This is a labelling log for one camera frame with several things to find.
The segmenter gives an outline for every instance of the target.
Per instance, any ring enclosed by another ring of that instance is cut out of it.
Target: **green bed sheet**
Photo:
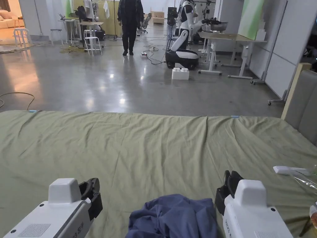
[[[87,237],[119,238],[130,213],[159,196],[214,199],[228,169],[261,180],[297,236],[317,199],[272,167],[315,164],[317,148],[277,118],[2,112],[0,235],[46,201],[57,178],[98,177],[104,209]]]

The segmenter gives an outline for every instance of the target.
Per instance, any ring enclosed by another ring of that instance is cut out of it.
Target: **doorway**
[[[19,0],[0,0],[0,45],[14,44],[13,30],[24,28]]]

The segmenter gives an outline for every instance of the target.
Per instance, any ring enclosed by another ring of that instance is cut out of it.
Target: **caster wheel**
[[[175,68],[175,63],[172,63],[172,62],[166,62],[166,64],[167,64],[167,67],[168,67],[169,69],[173,69],[173,68]]]
[[[187,66],[187,68],[189,70],[194,70],[196,68],[196,65],[195,64],[190,64],[190,65]]]

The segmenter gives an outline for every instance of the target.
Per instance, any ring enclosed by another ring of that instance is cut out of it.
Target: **beige sofa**
[[[6,10],[0,10],[0,29],[24,26],[23,20],[18,20],[18,16]]]

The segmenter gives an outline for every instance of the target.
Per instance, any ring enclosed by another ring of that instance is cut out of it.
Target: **white chair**
[[[59,32],[60,34],[60,38],[61,38],[61,29],[51,29],[51,42],[52,42],[52,46],[54,46],[54,43],[53,43],[53,32]]]
[[[32,44],[32,40],[29,34],[29,30],[26,28],[15,28],[13,31],[14,41],[16,43],[16,46],[18,46],[17,38],[19,39],[19,43],[21,44],[21,38],[23,42],[23,46],[26,47],[24,37],[26,37],[27,42]]]
[[[89,40],[90,49],[88,48],[87,40]],[[96,37],[96,36],[85,37],[85,44],[86,44],[86,48],[87,48],[88,54],[90,55],[89,51],[91,50],[91,53],[94,55],[94,50],[97,50],[97,49],[94,49],[94,40],[98,40],[98,46],[99,46],[99,49],[100,49],[100,53],[102,55],[100,41],[99,41],[98,37]]]
[[[90,30],[84,30],[85,38],[88,37],[88,33],[90,34]]]

